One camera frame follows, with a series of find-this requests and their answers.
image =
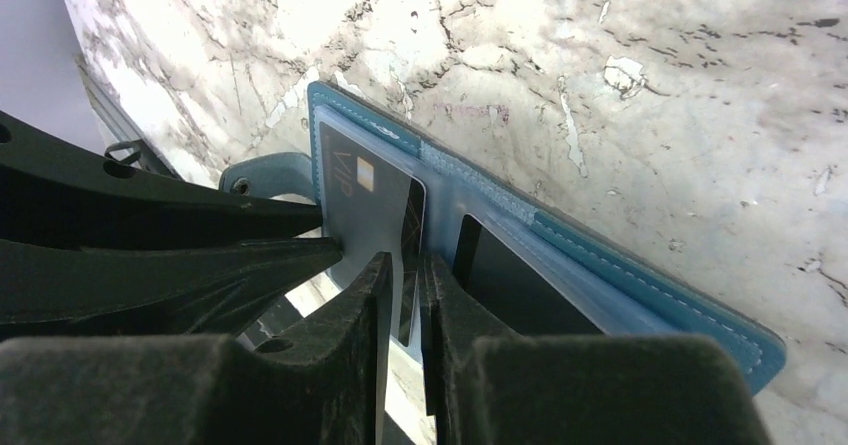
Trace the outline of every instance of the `card holder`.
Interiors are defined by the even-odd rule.
[[[307,94],[316,203],[321,204],[323,194],[317,126],[321,120],[345,130],[424,184],[429,209],[424,250],[452,262],[462,216],[445,210],[456,208],[459,200],[461,208],[476,210],[478,219],[487,221],[504,244],[541,274],[563,283],[561,293],[576,300],[587,317],[603,324],[605,333],[709,335],[735,359],[752,393],[765,387],[785,365],[786,348],[770,330],[569,217],[511,190],[413,130],[402,118],[331,83],[313,82]]]

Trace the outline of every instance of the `white marble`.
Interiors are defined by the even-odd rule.
[[[337,80],[775,330],[776,443],[848,443],[848,0],[66,2],[191,180]]]

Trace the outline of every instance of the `gray wall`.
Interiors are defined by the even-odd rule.
[[[63,0],[0,0],[0,110],[100,153],[78,53]]]

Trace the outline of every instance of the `screw hole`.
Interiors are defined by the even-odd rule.
[[[239,178],[233,183],[231,191],[236,195],[247,195],[250,192],[250,181],[244,177]]]
[[[107,160],[103,162],[103,171],[110,176],[121,180],[125,180],[135,175],[135,169],[133,167],[128,167],[114,160]]]
[[[260,343],[258,347],[256,347],[257,353],[279,353],[284,352],[294,344],[290,340],[286,340],[285,338],[272,338],[270,340],[265,340]]]

